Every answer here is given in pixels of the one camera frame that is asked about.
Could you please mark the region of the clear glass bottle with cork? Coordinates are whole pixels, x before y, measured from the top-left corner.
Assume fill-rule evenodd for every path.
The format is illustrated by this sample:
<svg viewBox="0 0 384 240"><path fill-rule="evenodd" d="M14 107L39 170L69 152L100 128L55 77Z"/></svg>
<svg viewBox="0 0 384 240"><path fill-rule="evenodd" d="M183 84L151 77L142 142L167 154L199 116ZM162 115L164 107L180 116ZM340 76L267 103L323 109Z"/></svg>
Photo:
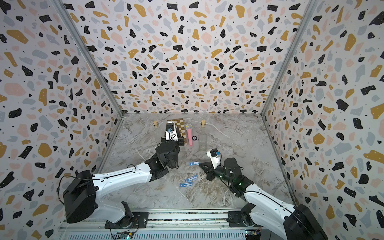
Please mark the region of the clear glass bottle with cork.
<svg viewBox="0 0 384 240"><path fill-rule="evenodd" d="M206 152L208 145L208 135L206 132L206 121L201 120L201 125L199 128L199 151Z"/></svg>

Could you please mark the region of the glass bottle blue label back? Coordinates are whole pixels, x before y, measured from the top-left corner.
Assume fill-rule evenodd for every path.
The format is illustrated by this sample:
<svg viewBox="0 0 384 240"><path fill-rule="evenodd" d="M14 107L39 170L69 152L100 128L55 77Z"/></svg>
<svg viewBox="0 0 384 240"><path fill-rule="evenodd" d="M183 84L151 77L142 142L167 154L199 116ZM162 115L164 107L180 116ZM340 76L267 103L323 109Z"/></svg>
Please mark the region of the glass bottle blue label back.
<svg viewBox="0 0 384 240"><path fill-rule="evenodd" d="M158 121L154 121L154 138L157 146L165 139L166 128L162 126Z"/></svg>

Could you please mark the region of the wooden chessboard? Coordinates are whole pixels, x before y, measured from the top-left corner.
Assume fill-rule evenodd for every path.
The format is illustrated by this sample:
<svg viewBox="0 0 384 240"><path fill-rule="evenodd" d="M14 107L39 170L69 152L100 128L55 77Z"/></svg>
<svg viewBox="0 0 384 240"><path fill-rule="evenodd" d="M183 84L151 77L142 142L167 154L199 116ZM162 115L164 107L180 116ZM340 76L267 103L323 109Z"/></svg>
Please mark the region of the wooden chessboard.
<svg viewBox="0 0 384 240"><path fill-rule="evenodd" d="M187 132L186 132L186 128L185 128L184 119L175 119L173 121L176 123L176 125L177 125L177 127L181 133L181 136L184 138L184 143L187 144L188 140L187 140Z"/></svg>

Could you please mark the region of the left metal corner post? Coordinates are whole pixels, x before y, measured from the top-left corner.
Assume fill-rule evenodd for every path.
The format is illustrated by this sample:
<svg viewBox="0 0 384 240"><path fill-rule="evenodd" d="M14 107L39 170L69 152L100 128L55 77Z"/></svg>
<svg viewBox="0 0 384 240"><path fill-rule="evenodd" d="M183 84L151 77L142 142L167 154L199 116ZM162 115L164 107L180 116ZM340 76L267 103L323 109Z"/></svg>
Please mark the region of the left metal corner post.
<svg viewBox="0 0 384 240"><path fill-rule="evenodd" d="M115 97L112 94L112 91L110 90L107 82L105 81L105 78L103 74L101 73L100 69L98 68L96 62L94 61L93 57L91 56L87 45L84 43L84 41L81 38L81 35L76 28L76 25L74 24L73 20L70 17L70 14L67 12L65 5L63 1L51 1L54 9L60 16L60 18L63 20L66 28L68 29L69 33L72 35L74 42L77 44L81 54L85 58L87 64L89 65L92 72L96 75L96 78L98 79L99 83L101 84L101 87L103 88L106 96L111 102L111 105L114 107L115 111L120 117L124 116L123 111L120 109L120 106L115 99Z"/></svg>

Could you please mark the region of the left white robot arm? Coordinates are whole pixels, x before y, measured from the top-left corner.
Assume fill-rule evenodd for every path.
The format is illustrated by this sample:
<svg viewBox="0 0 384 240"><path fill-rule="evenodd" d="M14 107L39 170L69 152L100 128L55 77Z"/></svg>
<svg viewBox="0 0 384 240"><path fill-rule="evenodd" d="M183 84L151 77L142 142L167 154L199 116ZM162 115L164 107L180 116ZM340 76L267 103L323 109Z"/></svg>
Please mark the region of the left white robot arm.
<svg viewBox="0 0 384 240"><path fill-rule="evenodd" d="M170 169L178 168L180 147L184 144L183 139L162 138L155 154L136 166L110 173L92 174L89 170L79 173L63 192L67 223L105 220L109 229L137 223L128 203L109 201L105 196L132 185L159 180Z"/></svg>

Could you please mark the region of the right metal corner post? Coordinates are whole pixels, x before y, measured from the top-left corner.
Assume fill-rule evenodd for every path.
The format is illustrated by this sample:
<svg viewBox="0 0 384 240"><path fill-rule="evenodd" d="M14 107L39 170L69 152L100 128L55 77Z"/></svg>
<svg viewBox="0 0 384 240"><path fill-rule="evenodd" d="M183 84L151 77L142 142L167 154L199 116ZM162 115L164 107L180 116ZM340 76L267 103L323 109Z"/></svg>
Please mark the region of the right metal corner post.
<svg viewBox="0 0 384 240"><path fill-rule="evenodd" d="M284 77L284 74L285 72L287 71L288 69L288 66L291 62L291 59L293 58L295 52L296 52L296 49L301 41L301 38L305 32L305 29L307 27L307 24L310 20L310 17L311 15L313 14L317 4L318 4L319 1L316 1L316 0L310 0L308 1L308 5L304 11L304 15L303 15L303 19L301 20L299 26L298 26L298 30L293 38L293 41L291 43L291 46L283 60L283 63L282 63L282 66L281 66L281 69L277 75L277 79L275 81L275 83L273 84L272 88L271 88L271 91L270 91L270 94L266 100L266 103L264 105L264 108L262 109L262 112L261 112L261 116L264 117L267 115L267 111L268 111L268 108L271 106L272 104L272 101L274 99L274 95L277 93L278 91L278 87L279 85L281 84L282 80L283 80L283 77Z"/></svg>

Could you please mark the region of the metal corner post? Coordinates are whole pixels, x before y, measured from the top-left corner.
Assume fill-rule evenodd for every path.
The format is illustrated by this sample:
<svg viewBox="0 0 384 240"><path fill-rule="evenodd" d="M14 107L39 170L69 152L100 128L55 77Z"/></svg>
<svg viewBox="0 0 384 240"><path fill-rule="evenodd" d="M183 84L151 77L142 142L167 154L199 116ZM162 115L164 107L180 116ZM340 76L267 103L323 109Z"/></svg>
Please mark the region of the metal corner post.
<svg viewBox="0 0 384 240"><path fill-rule="evenodd" d="M281 66L281 69L277 75L277 79L275 81L275 83L273 84L272 88L271 88L271 91L270 91L270 94L266 100L266 103L264 105L264 108L262 109L262 112L261 112L261 116L264 117L267 115L267 111L268 111L268 108L271 106L272 104L272 101L274 99L274 95L277 93L278 91L278 87L279 85L281 84L282 80L283 80L283 77L284 77L284 74L285 72L287 71L288 69L288 66L291 62L291 59L293 58L295 52L296 52L296 49L301 41L301 38L305 32L305 29L307 27L307 24L310 20L310 17L311 15L313 14L317 4L318 4L319 1L316 1L316 0L310 0L308 1L308 5L304 11L304 15L303 15L303 19L301 20L299 26L298 26L298 30L293 38L293 41L291 43L291 46L283 60L283 63L282 63L282 66Z"/></svg>
<svg viewBox="0 0 384 240"><path fill-rule="evenodd" d="M87 64L89 65L92 72L96 75L96 78L98 79L99 83L101 84L101 87L103 88L106 96L111 102L111 105L114 107L115 111L120 117L124 116L123 111L120 109L120 106L115 99L115 97L112 94L112 91L110 90L107 82L105 81L105 78L103 74L101 73L100 69L98 68L96 62L94 61L93 57L91 56L87 45L84 43L84 41L81 38L81 35L76 28L76 25L74 24L73 20L70 17L70 14L67 12L65 5L63 1L51 1L54 9L60 16L60 18L63 20L66 28L68 29L69 33L72 35L74 42L77 44L81 54L85 58Z"/></svg>

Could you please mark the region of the pink toy microphone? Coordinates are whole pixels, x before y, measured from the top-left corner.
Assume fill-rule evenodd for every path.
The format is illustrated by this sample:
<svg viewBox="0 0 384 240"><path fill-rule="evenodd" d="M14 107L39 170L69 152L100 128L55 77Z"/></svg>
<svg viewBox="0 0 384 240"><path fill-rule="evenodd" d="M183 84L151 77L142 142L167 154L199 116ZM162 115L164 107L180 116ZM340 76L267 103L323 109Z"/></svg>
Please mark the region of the pink toy microphone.
<svg viewBox="0 0 384 240"><path fill-rule="evenodd" d="M193 146L193 126L191 124L187 124L185 126L186 132L187 132L187 137L188 137L188 143L189 146Z"/></svg>

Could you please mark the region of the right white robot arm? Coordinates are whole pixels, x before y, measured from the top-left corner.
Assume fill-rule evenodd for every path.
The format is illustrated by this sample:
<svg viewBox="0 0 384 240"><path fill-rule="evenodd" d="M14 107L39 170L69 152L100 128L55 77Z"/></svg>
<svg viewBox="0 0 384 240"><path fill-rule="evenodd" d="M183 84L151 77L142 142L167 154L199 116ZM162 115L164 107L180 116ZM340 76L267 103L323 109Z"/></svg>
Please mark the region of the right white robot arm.
<svg viewBox="0 0 384 240"><path fill-rule="evenodd" d="M294 206L268 194L242 173L236 159L228 158L224 164L200 163L207 180L222 180L229 190L247 204L241 209L239 222L247 226L260 225L284 240L327 240L308 207Z"/></svg>

